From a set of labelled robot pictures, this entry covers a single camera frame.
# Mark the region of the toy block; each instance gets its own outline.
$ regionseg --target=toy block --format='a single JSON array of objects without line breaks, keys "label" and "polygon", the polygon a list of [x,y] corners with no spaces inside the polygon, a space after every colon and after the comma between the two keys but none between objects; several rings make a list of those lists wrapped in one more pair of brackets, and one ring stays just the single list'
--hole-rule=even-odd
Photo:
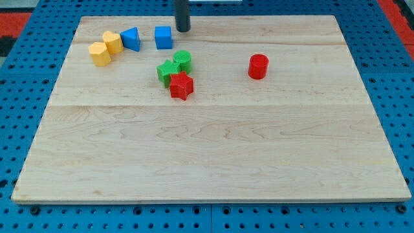
[{"label": "toy block", "polygon": [[122,44],[125,48],[139,52],[140,50],[140,35],[138,29],[131,28],[120,33]]},{"label": "toy block", "polygon": [[180,64],[166,60],[164,64],[157,66],[158,79],[164,84],[164,87],[169,87],[171,82],[170,74],[178,74],[180,72]]},{"label": "toy block", "polygon": [[248,75],[256,80],[260,80],[266,76],[269,59],[263,54],[255,54],[250,57],[248,66]]},{"label": "toy block", "polygon": [[104,42],[95,42],[88,47],[88,50],[96,66],[106,66],[111,62],[111,56]]},{"label": "toy block", "polygon": [[187,74],[191,72],[191,54],[188,51],[177,51],[174,53],[173,60],[180,64],[181,71],[186,71]]},{"label": "toy block", "polygon": [[108,52],[110,54],[117,54],[124,51],[124,45],[122,44],[121,35],[118,33],[112,33],[106,31],[102,35],[103,42],[105,42]]},{"label": "toy block", "polygon": [[155,27],[155,45],[157,46],[157,49],[173,48],[173,36],[171,34],[171,27]]},{"label": "toy block", "polygon": [[178,74],[171,74],[171,83],[169,91],[172,98],[181,98],[187,100],[187,96],[194,92],[193,79],[187,76],[186,71],[181,71]]}]

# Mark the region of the blue cube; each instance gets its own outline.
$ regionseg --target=blue cube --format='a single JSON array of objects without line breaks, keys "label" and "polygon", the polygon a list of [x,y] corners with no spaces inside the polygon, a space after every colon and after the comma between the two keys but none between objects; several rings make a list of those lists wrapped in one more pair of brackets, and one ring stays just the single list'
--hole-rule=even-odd
[{"label": "blue cube", "polygon": [[122,44],[125,48],[131,49],[134,51],[140,50],[140,36],[138,34],[138,29],[131,28],[120,33]]},{"label": "blue cube", "polygon": [[170,26],[155,27],[155,45],[157,49],[172,49],[173,36]]}]

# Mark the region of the blue pegboard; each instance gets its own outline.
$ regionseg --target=blue pegboard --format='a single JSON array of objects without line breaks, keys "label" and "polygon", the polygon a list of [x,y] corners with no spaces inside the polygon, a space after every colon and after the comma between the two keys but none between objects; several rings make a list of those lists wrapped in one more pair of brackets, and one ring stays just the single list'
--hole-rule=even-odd
[{"label": "blue pegboard", "polygon": [[[200,15],[333,14],[413,192],[414,63],[376,1],[191,5]],[[0,232],[414,232],[414,204],[19,206],[10,200],[82,16],[170,16],[167,0],[42,0],[0,69]]]}]

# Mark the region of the wood grain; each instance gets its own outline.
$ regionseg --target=wood grain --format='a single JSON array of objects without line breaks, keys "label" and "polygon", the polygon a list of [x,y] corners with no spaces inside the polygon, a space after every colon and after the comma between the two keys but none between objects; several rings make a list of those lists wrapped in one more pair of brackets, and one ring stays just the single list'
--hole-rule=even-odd
[{"label": "wood grain", "polygon": [[[22,169],[20,204],[331,203],[411,197],[333,16],[83,17]],[[141,51],[95,67],[87,46],[137,27]],[[186,49],[196,90],[155,67]],[[270,60],[261,81],[248,59]]]}]

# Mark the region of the yellow hexagonal block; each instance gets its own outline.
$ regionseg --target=yellow hexagonal block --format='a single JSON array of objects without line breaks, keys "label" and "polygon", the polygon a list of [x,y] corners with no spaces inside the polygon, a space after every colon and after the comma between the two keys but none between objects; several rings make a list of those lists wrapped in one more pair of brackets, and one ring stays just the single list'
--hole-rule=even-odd
[{"label": "yellow hexagonal block", "polygon": [[122,44],[121,35],[119,35],[118,33],[106,31],[103,33],[102,39],[103,42],[105,42],[110,54],[116,54],[124,51],[124,45]]},{"label": "yellow hexagonal block", "polygon": [[95,42],[88,47],[89,54],[96,66],[106,66],[111,62],[111,56],[103,42]]}]

